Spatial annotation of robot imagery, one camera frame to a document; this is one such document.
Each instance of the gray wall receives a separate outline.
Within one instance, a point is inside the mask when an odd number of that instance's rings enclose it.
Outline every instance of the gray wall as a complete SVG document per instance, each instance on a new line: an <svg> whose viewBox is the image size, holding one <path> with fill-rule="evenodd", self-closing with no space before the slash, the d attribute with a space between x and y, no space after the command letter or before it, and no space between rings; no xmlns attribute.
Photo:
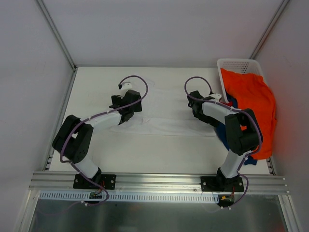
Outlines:
<svg viewBox="0 0 309 232"><path fill-rule="evenodd" d="M34 0L0 1L0 231L46 158L71 69Z"/></svg>
<svg viewBox="0 0 309 232"><path fill-rule="evenodd" d="M257 58L277 99L274 157L304 231L309 231L308 9L308 0L292 0Z"/></svg>
<svg viewBox="0 0 309 232"><path fill-rule="evenodd" d="M281 0L45 0L77 65L216 67L248 58Z"/></svg>

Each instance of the white laundry basket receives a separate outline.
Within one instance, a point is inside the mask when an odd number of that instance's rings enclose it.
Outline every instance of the white laundry basket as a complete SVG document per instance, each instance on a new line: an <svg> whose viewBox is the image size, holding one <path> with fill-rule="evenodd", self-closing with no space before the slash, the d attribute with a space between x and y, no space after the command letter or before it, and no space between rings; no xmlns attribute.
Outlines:
<svg viewBox="0 0 309 232"><path fill-rule="evenodd" d="M226 103L228 103L228 100L226 97L225 87L224 87L224 83L222 79L221 68L224 68L228 71L233 71L235 73L241 73L241 74L254 73L256 75L262 76L264 79L261 66L254 59L231 59L231 58L219 59L217 61L217 66L218 66L218 71L219 71L219 76L220 76L223 98Z"/></svg>

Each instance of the orange cloth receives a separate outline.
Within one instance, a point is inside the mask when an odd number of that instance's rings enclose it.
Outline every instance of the orange cloth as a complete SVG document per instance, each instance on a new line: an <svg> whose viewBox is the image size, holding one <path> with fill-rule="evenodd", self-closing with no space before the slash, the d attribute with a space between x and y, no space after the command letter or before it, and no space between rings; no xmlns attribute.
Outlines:
<svg viewBox="0 0 309 232"><path fill-rule="evenodd" d="M262 76L253 73L239 74L221 68L226 91L236 98L239 109L250 108L263 135L261 150L252 155L256 160L267 159L272 154L277 120L276 100L271 89L264 83Z"/></svg>

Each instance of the blue cloth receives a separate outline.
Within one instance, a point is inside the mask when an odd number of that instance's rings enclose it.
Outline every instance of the blue cloth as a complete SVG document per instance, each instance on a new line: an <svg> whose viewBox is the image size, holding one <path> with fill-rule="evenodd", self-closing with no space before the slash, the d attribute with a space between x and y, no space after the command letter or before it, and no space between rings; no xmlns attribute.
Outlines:
<svg viewBox="0 0 309 232"><path fill-rule="evenodd" d="M238 107L237 100L233 98L231 95L229 95L228 93L226 93L226 96L227 96L228 101L233 103L233 107L237 108ZM219 139L224 144L224 146L227 148L227 150L229 150L230 147L227 143L225 125L223 123L219 123L219 125L216 127L216 132L217 132ZM248 159L244 162L244 165L248 165L248 164L256 165L256 163L257 163L257 160L253 159L252 156L248 156Z"/></svg>

